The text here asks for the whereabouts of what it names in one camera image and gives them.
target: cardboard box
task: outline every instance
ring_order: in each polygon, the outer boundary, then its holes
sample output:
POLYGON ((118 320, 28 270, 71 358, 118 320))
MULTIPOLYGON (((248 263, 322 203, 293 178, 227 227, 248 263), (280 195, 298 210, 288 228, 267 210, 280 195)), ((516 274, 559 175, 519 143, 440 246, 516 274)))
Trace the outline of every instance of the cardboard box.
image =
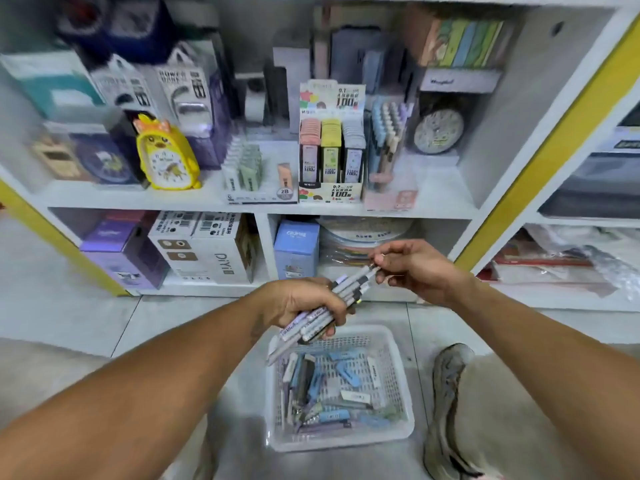
POLYGON ((278 278, 311 278, 317 273, 320 226, 313 222, 282 221, 274 250, 278 278))
POLYGON ((149 239, 184 281, 212 282, 213 272, 197 256, 191 240, 199 218, 200 212, 164 210, 149 232, 149 239))
POLYGON ((217 283, 253 281, 257 253, 244 214, 203 212, 191 243, 217 283))
POLYGON ((80 250, 123 288, 157 289, 169 267, 147 238, 155 213, 138 217, 103 220, 80 250))

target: tiled floor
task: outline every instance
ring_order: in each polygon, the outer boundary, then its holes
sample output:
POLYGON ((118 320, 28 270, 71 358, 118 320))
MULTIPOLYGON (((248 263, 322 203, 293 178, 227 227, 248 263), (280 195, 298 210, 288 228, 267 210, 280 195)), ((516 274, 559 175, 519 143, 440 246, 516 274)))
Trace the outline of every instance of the tiled floor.
MULTIPOLYGON (((226 298, 114 298, 84 281, 55 250, 0 212, 0 337, 46 342, 104 356, 117 356, 174 326, 222 306, 226 298)), ((640 314, 544 310, 544 313, 604 342, 638 343, 640 314)), ((424 478, 422 443, 432 407, 431 363, 443 347, 464 342, 476 353, 488 346, 456 314, 433 306, 364 303, 354 323, 384 324, 400 348, 411 390, 416 428, 404 442, 361 449, 302 453, 306 468, 326 477, 336 461, 354 476, 424 478)), ((298 476, 297 462, 255 447, 264 444, 265 334, 238 366, 222 391, 211 423, 222 431, 214 445, 220 478, 298 476), (248 452, 252 459, 247 461, 248 452)), ((340 476, 346 476, 344 469, 340 476)))

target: blue box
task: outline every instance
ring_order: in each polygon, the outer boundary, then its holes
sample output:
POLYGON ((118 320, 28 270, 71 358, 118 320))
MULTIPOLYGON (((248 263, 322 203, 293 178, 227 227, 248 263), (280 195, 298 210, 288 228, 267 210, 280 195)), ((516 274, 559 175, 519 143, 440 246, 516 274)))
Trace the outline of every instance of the blue box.
POLYGON ((320 225, 313 222, 282 221, 274 250, 278 278, 311 278, 316 275, 320 225))

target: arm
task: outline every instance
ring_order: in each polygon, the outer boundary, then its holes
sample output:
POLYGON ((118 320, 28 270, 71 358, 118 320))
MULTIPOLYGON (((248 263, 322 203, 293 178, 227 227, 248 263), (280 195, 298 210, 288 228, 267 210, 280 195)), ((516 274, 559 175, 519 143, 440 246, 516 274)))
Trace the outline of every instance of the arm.
POLYGON ((372 257, 385 270, 378 282, 393 275, 391 286, 473 328, 602 478, 640 472, 640 363, 476 280, 424 241, 391 242, 372 257))
POLYGON ((267 283, 118 357, 0 433, 0 479, 159 478, 269 325, 322 305, 344 322, 327 284, 267 283))

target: white plastic basket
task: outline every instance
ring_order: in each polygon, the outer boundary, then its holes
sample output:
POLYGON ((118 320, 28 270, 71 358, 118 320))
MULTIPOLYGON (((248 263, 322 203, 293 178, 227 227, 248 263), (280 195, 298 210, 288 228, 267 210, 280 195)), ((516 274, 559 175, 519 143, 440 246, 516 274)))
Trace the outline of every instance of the white plastic basket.
MULTIPOLYGON (((278 336, 269 343, 269 353, 275 350, 278 336)), ((370 427, 358 425, 357 428, 326 431, 307 434, 293 433, 283 426, 283 414, 280 407, 280 391, 284 360, 281 359, 267 367, 267 398, 264 418, 267 425, 267 443, 276 451, 305 451, 322 448, 335 448, 353 445, 380 443, 402 440, 411 435, 415 420, 411 394, 404 373, 400 352, 391 331, 382 325, 347 325, 336 329, 336 334, 327 340, 319 340, 310 346, 296 346, 291 351, 304 351, 316 356, 316 367, 325 373, 325 381, 319 399, 335 398, 334 390, 328 383, 336 384, 340 380, 340 389, 357 390, 371 395, 372 402, 380 407, 393 405, 400 419, 389 426, 370 427), (334 363, 326 354, 334 350, 363 349, 357 359, 349 360, 348 366, 362 382, 356 389, 351 387, 335 371, 334 363), (374 387, 369 373, 367 357, 373 357, 378 365, 381 386, 374 387)))

